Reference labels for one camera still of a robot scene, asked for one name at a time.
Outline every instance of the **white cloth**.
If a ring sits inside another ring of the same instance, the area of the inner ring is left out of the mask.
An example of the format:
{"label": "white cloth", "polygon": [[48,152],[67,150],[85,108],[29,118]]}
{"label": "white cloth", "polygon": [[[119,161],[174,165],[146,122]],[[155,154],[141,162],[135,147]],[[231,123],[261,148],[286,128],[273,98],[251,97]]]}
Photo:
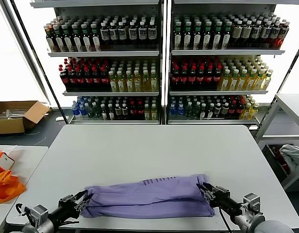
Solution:
{"label": "white cloth", "polygon": [[280,154],[286,161],[290,172],[292,172],[299,165],[299,147],[283,145],[280,148]]}

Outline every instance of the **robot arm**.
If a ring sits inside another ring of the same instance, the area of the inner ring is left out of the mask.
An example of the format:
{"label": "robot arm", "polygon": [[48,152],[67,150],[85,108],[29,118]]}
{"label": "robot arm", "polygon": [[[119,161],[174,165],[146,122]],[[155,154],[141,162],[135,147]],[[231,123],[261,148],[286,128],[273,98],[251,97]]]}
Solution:
{"label": "robot arm", "polygon": [[224,210],[231,221],[238,225],[243,233],[293,233],[291,228],[278,221],[265,221],[260,211],[261,199],[258,195],[250,193],[243,197],[243,203],[231,199],[229,190],[214,187],[209,183],[197,184],[205,199],[212,208],[218,207],[223,221],[231,233],[221,210]]}

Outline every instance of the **cardboard box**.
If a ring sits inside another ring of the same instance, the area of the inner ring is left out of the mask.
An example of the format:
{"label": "cardboard box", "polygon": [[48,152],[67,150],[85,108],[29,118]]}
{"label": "cardboard box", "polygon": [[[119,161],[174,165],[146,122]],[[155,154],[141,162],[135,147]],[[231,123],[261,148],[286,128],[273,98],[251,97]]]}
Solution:
{"label": "cardboard box", "polygon": [[0,134],[23,133],[27,129],[32,129],[49,111],[49,107],[39,101],[0,102],[0,113],[7,109],[28,109],[28,111],[22,118],[0,119]]}

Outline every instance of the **beverage display shelf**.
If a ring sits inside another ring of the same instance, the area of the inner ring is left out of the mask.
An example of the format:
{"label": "beverage display shelf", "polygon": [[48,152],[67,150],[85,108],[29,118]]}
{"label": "beverage display shelf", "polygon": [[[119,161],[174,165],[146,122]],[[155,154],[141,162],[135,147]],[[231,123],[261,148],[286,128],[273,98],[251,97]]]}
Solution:
{"label": "beverage display shelf", "polygon": [[33,8],[80,7],[80,6],[118,6],[118,5],[156,5],[158,0],[36,0]]}
{"label": "beverage display shelf", "polygon": [[175,4],[299,4],[299,0],[174,0]]}
{"label": "beverage display shelf", "polygon": [[172,50],[172,55],[282,55],[284,50]]}
{"label": "beverage display shelf", "polygon": [[63,92],[64,96],[158,96],[159,92]]}
{"label": "beverage display shelf", "polygon": [[158,50],[98,51],[98,52],[49,52],[50,57],[136,57],[158,56]]}
{"label": "beverage display shelf", "polygon": [[171,96],[215,96],[266,94],[268,91],[170,91]]}

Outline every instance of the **folded purple cloth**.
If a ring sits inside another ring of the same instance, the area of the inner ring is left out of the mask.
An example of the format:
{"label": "folded purple cloth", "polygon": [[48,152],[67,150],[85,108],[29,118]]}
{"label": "folded purple cloth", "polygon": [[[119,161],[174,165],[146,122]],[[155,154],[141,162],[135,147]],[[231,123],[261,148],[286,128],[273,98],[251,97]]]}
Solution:
{"label": "folded purple cloth", "polygon": [[167,177],[108,187],[86,187],[94,194],[82,211],[84,217],[167,218],[214,216],[196,186],[205,175]]}

